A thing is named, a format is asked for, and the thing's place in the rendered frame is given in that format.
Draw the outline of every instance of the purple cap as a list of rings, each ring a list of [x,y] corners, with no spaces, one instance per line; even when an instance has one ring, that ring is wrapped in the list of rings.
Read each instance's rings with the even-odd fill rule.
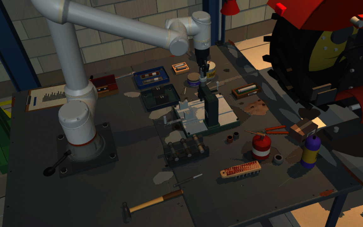
[[[305,141],[305,148],[307,148],[310,151],[317,151],[320,149],[321,140],[316,135],[311,135],[308,138],[306,138]]]

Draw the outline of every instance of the black lever handle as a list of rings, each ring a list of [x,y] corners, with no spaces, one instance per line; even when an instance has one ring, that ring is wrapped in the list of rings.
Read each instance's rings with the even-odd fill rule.
[[[68,150],[64,153],[64,155],[62,156],[62,158],[60,158],[60,160],[58,160],[53,166],[50,166],[48,168],[46,168],[44,171],[43,171],[43,175],[45,175],[46,177],[49,177],[51,175],[53,175],[55,173],[55,168],[60,164],[62,163],[66,157],[68,155],[71,154],[71,150]]]

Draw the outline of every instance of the pliers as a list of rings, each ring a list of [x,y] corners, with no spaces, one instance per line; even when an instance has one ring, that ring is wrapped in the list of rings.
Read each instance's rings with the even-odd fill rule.
[[[266,129],[261,129],[261,130],[256,130],[256,131],[245,131],[245,132],[251,132],[251,133],[259,135],[259,136],[264,136],[265,134],[289,134],[289,132],[268,132],[268,131],[280,129],[280,128],[286,128],[286,125],[281,125],[281,126],[277,126],[277,127],[271,127],[271,128],[266,128]]]

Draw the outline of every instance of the concrete block wall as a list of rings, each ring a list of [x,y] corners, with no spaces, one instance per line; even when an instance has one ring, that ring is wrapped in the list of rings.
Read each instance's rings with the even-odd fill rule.
[[[30,0],[2,0],[42,86],[64,82],[61,66],[44,17]],[[110,13],[164,27],[168,18],[187,17],[202,10],[202,0],[72,0]],[[239,42],[271,33],[275,21],[267,0],[237,0],[240,13],[226,17],[226,40]],[[144,43],[75,25],[87,75],[170,56]],[[0,82],[9,83],[0,62]]]

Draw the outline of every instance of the purple and yellow bottle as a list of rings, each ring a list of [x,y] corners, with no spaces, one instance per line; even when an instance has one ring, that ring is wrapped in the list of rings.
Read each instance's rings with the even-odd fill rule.
[[[317,160],[319,154],[321,140],[318,136],[309,136],[306,138],[305,146],[303,148],[301,164],[303,167],[311,169]]]

